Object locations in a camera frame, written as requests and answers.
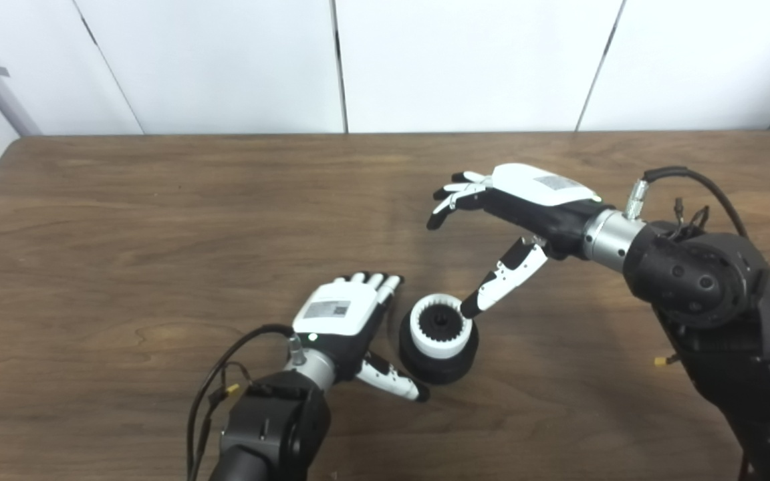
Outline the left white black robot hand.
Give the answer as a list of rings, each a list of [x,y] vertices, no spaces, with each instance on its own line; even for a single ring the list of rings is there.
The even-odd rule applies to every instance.
[[[320,285],[297,312],[291,328],[305,354],[303,363],[288,363],[323,393],[343,381],[363,381],[412,402],[430,399],[423,384],[372,351],[395,293],[398,275],[356,272]]]

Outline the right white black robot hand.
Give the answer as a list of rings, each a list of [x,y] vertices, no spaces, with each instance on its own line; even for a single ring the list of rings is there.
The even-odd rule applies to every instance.
[[[590,188],[541,168],[511,162],[488,176],[465,171],[439,188],[426,228],[437,230],[459,210],[482,210],[525,229],[501,256],[477,290],[459,305],[465,319],[476,319],[534,276],[548,259],[585,259],[583,243],[589,224],[610,204]]]

